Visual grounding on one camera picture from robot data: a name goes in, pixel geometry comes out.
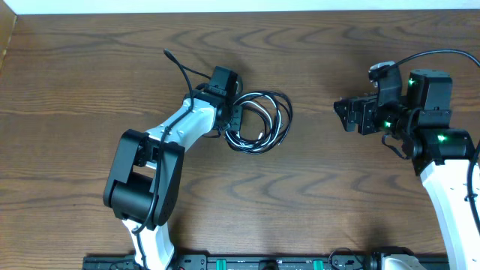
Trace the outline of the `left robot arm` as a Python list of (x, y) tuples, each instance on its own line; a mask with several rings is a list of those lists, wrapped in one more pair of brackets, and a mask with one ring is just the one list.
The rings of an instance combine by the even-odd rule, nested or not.
[(103, 203), (129, 230), (134, 269), (167, 269), (175, 254), (167, 221), (179, 195), (186, 151), (210, 131), (238, 127), (233, 103), (241, 77), (217, 66), (207, 83), (190, 88), (181, 107), (147, 131), (126, 130), (118, 143)]

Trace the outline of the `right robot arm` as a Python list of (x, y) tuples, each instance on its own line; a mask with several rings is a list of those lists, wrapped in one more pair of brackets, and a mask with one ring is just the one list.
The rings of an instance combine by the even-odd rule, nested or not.
[(415, 69), (407, 90), (394, 62), (371, 67), (377, 92), (334, 102), (347, 132), (381, 132), (400, 140), (393, 151), (411, 161), (433, 203), (450, 269), (479, 268), (478, 149), (466, 130), (450, 125), (452, 78), (441, 70)]

